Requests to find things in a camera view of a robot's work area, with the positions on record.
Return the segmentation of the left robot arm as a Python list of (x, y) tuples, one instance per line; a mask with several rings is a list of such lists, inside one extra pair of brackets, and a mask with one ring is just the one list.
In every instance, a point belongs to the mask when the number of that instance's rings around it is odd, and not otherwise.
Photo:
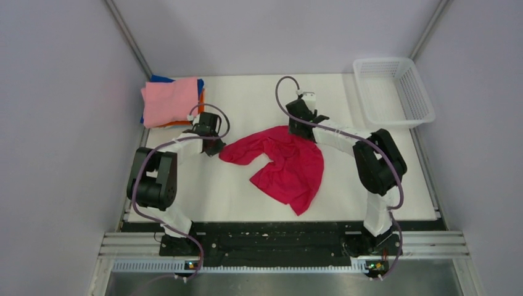
[(192, 220), (174, 205), (178, 193), (178, 168), (196, 155), (212, 157), (225, 147), (218, 134), (227, 117), (202, 112), (191, 128), (156, 148), (136, 150), (126, 194), (135, 212), (158, 223), (164, 230), (161, 240), (166, 256), (201, 257), (203, 248), (192, 228)]

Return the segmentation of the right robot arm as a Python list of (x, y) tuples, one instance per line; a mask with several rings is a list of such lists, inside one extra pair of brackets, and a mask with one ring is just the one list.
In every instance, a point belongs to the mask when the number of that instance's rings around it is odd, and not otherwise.
[(400, 183), (408, 170), (406, 162), (386, 129), (368, 131), (345, 127), (311, 110), (309, 105), (302, 98), (286, 104), (289, 131), (354, 158), (368, 198), (361, 234), (349, 237), (344, 247), (352, 257), (378, 254), (392, 235), (392, 210), (403, 204)]

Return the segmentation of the magenta t shirt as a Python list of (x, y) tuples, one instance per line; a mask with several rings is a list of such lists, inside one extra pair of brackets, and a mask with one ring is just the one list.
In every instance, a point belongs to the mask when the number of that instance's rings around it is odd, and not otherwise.
[(265, 155), (270, 160), (249, 181), (266, 195), (289, 205), (300, 216), (316, 197), (324, 173), (324, 157), (317, 145), (275, 126), (228, 144), (219, 158), (235, 165), (249, 165)]

